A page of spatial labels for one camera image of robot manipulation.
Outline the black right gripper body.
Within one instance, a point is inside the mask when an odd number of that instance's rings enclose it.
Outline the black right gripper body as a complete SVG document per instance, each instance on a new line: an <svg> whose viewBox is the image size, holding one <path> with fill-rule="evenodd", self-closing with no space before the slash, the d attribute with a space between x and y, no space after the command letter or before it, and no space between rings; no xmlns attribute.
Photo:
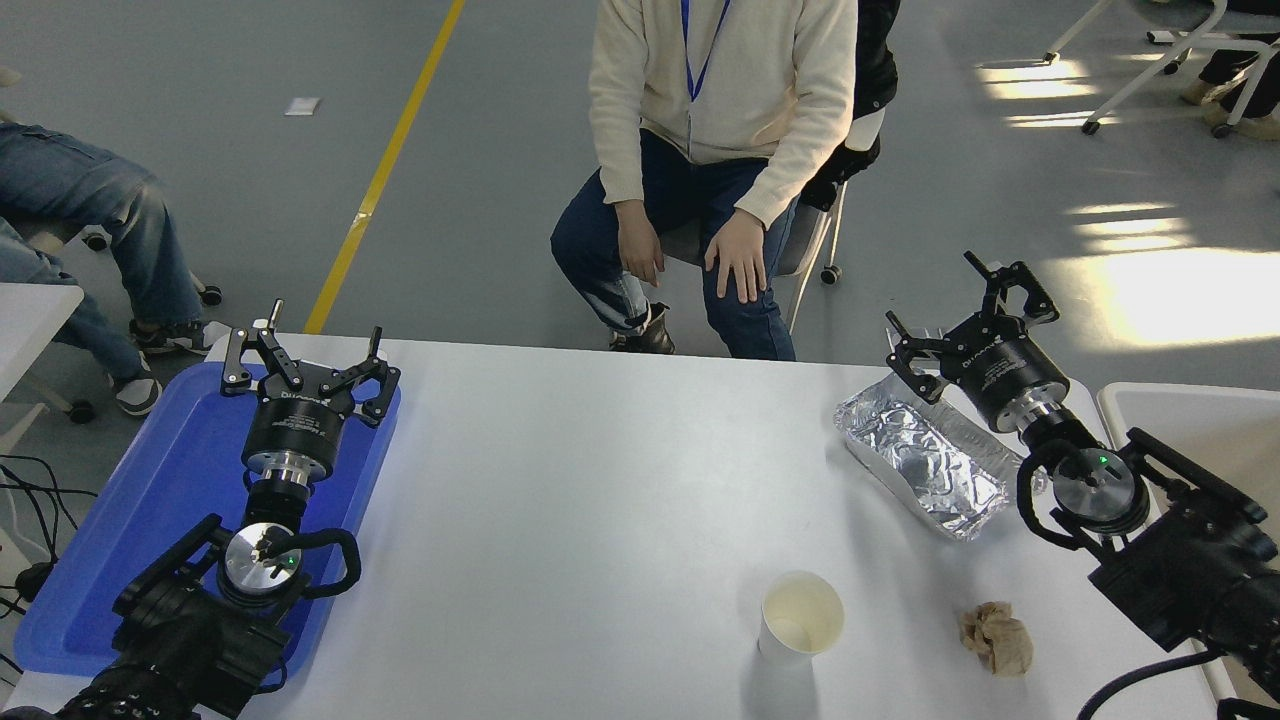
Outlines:
<svg viewBox="0 0 1280 720"><path fill-rule="evenodd" d="M1030 391L1059 404L1068 396L1069 379L1024 331L960 325L945 338L955 350L942 357L943 378L987 421L1011 421L1016 401Z"/></svg>

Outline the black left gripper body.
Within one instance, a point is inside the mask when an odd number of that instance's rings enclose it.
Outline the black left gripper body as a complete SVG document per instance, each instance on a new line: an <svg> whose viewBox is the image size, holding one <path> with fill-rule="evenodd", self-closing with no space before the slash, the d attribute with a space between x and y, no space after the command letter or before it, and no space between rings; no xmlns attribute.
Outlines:
<svg viewBox="0 0 1280 720"><path fill-rule="evenodd" d="M292 392L262 397L244 442L243 464L264 473L270 457L294 454L308 459L311 473L332 473L352 411L353 396L348 391L332 398Z"/></svg>

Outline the person's left hand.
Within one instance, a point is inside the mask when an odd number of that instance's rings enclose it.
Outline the person's left hand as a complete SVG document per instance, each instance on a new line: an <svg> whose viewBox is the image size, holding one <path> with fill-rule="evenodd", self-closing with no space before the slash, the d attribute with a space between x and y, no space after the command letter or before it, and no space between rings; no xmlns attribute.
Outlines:
<svg viewBox="0 0 1280 720"><path fill-rule="evenodd" d="M735 209L714 233L704 265L714 274L717 299L727 299L732 286L741 304L754 304L767 290L764 233L762 222L742 209Z"/></svg>

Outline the person's right hand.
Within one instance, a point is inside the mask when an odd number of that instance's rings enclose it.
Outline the person's right hand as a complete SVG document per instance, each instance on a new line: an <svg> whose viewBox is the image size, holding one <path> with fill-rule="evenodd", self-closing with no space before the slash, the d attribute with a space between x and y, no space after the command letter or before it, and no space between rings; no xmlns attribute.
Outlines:
<svg viewBox="0 0 1280 720"><path fill-rule="evenodd" d="M666 255L643 200L631 199L611 206L618 225L621 266L643 283L659 287Z"/></svg>

